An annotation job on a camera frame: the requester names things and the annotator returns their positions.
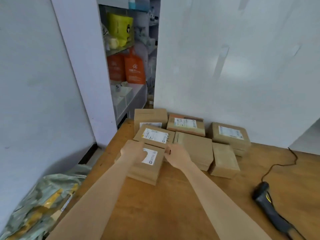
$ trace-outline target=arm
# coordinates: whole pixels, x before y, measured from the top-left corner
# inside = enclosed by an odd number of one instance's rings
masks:
[[[108,223],[130,167],[142,162],[144,143],[128,140],[120,158],[82,196],[47,240],[98,240]]]
[[[169,145],[164,155],[190,181],[221,240],[271,238],[191,161],[182,145]]]

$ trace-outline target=yellow bag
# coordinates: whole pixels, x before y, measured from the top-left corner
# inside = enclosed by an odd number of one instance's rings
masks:
[[[118,39],[119,46],[125,46],[127,42],[131,41],[134,38],[134,19],[132,17],[117,15],[108,12],[107,20],[108,31],[110,35]]]

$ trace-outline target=left hand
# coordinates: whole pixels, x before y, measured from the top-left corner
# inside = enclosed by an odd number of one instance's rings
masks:
[[[124,147],[120,150],[121,156],[125,158],[125,160],[131,160],[133,163],[142,162],[148,153],[143,150],[144,143],[127,140]]]

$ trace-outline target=white container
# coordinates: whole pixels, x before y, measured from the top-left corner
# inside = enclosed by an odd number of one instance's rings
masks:
[[[134,98],[134,91],[129,87],[120,87],[119,91],[114,90],[112,94],[114,96],[124,97],[126,106],[128,106]]]
[[[113,103],[114,115],[117,119],[127,107],[126,100],[122,96],[112,95],[112,103]]]

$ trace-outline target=orange shopping bag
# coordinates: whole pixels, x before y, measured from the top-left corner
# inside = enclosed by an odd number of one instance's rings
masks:
[[[125,75],[128,83],[146,84],[143,61],[137,56],[133,48],[129,49],[130,54],[124,56]]]
[[[122,54],[115,54],[106,58],[108,62],[110,80],[125,82],[126,69],[125,60]]]

